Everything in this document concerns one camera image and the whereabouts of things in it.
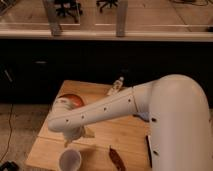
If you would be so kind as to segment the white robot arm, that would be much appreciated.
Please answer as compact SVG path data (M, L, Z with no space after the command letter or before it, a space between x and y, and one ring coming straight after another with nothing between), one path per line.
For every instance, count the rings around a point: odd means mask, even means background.
M88 124L140 113L149 117L152 171L213 171L208 100L202 87L185 75L167 75L77 109L59 98L48 128L73 141Z

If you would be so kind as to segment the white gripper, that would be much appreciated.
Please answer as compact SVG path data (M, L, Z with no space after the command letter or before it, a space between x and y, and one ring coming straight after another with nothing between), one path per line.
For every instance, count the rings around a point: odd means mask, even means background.
M74 140L78 140L85 134L85 129L83 127L74 128L71 131L66 131L63 133L64 136L64 147L67 147Z

